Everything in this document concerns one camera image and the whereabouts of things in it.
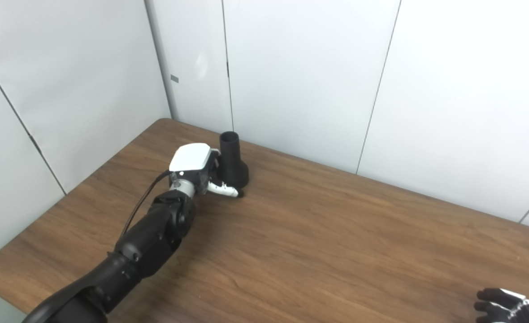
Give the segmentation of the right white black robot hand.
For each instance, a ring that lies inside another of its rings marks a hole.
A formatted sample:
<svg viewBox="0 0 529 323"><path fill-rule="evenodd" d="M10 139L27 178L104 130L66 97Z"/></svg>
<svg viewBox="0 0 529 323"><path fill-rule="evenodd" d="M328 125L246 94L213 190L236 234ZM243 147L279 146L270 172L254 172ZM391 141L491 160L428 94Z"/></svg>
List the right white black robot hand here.
<svg viewBox="0 0 529 323"><path fill-rule="evenodd" d="M484 313L477 323L529 323L529 298L502 288L485 288L476 293L473 307Z"/></svg>

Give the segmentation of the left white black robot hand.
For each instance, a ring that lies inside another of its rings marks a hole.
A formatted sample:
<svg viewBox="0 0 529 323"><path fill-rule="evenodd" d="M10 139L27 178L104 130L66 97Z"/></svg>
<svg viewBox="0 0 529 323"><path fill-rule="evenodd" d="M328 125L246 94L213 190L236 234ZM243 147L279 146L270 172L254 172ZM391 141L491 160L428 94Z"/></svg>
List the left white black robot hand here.
<svg viewBox="0 0 529 323"><path fill-rule="evenodd" d="M170 191L177 190L189 198L207 192L233 198L244 197L242 189L226 184L217 175L219 163L219 149L206 143L179 147L169 165Z"/></svg>

